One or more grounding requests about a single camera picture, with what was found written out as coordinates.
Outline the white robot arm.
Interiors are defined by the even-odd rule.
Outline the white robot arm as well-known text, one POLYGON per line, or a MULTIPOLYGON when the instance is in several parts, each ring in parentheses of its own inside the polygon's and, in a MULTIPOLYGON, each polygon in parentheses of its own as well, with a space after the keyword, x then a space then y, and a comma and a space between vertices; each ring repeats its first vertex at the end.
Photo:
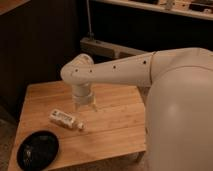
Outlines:
POLYGON ((79 104, 94 96, 93 83, 147 87, 149 171, 213 171, 213 51, 162 50, 99 64, 80 54, 61 78, 79 104))

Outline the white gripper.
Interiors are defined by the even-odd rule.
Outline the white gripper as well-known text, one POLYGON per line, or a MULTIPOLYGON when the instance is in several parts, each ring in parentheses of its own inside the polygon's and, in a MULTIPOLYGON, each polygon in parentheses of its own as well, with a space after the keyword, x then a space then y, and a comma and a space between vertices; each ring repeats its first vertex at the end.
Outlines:
POLYGON ((93 111, 97 112, 95 96, 90 84, 73 85, 72 98, 75 103, 75 113, 79 114, 80 106, 90 105, 93 111))

